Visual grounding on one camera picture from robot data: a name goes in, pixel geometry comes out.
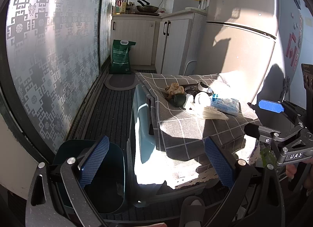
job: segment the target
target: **gray slipper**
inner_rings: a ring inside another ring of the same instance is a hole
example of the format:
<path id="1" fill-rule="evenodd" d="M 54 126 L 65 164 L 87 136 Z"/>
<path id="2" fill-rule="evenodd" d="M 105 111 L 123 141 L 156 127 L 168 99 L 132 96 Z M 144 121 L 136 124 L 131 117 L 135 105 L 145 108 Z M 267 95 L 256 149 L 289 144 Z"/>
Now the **gray slipper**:
<path id="1" fill-rule="evenodd" d="M 195 200 L 200 201 L 201 205 L 191 205 L 191 203 L 194 202 Z M 179 227 L 184 227 L 186 223 L 192 222 L 192 221 L 202 222 L 204 212 L 205 212 L 205 204 L 203 200 L 201 200 L 197 196 L 187 197 L 182 204 Z"/>

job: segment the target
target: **blue gripper pad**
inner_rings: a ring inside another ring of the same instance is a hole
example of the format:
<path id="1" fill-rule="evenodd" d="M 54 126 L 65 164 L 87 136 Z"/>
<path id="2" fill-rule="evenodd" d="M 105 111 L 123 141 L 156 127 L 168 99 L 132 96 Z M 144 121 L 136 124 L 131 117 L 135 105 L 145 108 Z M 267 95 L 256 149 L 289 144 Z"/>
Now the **blue gripper pad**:
<path id="1" fill-rule="evenodd" d="M 234 170 L 209 137 L 204 140 L 204 150 L 222 184 L 231 189 L 235 183 Z"/>
<path id="2" fill-rule="evenodd" d="M 269 110 L 275 113 L 284 112 L 284 107 L 279 102 L 271 102 L 267 100 L 259 101 L 259 108 Z"/>
<path id="3" fill-rule="evenodd" d="M 104 136 L 98 145 L 96 145 L 85 164 L 81 167 L 79 184 L 82 188 L 84 188 L 85 185 L 91 184 L 104 157 L 109 151 L 109 146 L 109 138 Z"/>

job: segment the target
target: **blue wet wipes package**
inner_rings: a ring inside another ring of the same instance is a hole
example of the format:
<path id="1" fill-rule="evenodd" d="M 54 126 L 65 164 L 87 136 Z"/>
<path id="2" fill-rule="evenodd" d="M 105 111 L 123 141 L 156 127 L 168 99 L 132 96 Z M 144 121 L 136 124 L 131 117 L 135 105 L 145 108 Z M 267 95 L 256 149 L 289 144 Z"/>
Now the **blue wet wipes package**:
<path id="1" fill-rule="evenodd" d="M 217 110 L 238 116 L 239 113 L 239 101 L 236 99 L 222 98 L 218 94 L 212 95 L 211 106 L 215 107 Z"/>

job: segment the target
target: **green bag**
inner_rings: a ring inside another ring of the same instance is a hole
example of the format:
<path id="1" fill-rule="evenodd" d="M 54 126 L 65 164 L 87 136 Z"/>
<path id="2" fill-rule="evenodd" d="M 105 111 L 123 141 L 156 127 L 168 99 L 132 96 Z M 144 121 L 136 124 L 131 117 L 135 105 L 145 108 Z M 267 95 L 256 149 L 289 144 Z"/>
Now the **green bag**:
<path id="1" fill-rule="evenodd" d="M 129 63 L 130 46 L 136 42 L 127 40 L 113 40 L 112 65 L 110 74 L 131 74 Z"/>

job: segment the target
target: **dark green trash bin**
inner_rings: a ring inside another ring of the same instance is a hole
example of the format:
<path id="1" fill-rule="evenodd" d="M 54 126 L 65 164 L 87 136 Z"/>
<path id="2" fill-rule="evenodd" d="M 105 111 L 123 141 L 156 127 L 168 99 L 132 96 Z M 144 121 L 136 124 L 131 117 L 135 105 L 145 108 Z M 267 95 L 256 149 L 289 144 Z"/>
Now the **dark green trash bin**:
<path id="1" fill-rule="evenodd" d="M 71 139 L 64 142 L 58 149 L 53 164 L 62 164 L 69 157 L 77 158 L 85 148 L 90 148 L 94 140 Z M 124 154 L 121 148 L 110 143 L 103 162 L 93 181 L 84 190 L 99 213 L 120 213 L 127 207 L 126 173 Z M 72 207 L 63 183 L 58 183 L 63 203 Z"/>

